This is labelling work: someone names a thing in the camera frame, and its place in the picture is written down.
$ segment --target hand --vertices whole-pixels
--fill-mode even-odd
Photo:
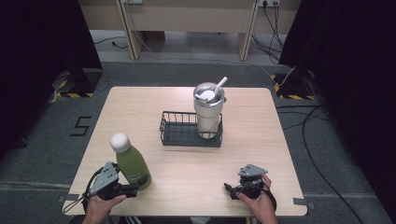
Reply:
[[[264,179],[264,189],[271,188],[271,180],[267,175],[262,175]],[[243,193],[237,193],[236,197],[238,197],[242,202],[247,204],[250,208],[253,215],[260,221],[262,224],[274,224],[277,223],[276,215],[274,211],[274,207],[268,195],[264,192],[261,192],[260,196],[256,200],[250,199]]]
[[[126,199],[125,195],[120,195],[111,200],[105,201],[94,195],[88,201],[87,213],[83,224],[99,224],[110,214],[111,208]]]

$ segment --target white bottle cap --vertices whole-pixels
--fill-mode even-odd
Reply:
[[[115,152],[121,153],[126,151],[131,146],[131,142],[125,133],[116,133],[111,138],[110,145],[113,147]]]

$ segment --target power outlet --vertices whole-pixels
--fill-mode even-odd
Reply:
[[[275,7],[276,4],[279,7],[279,5],[280,5],[280,0],[260,0],[259,7],[262,7],[262,3],[264,1],[267,2],[267,7]]]

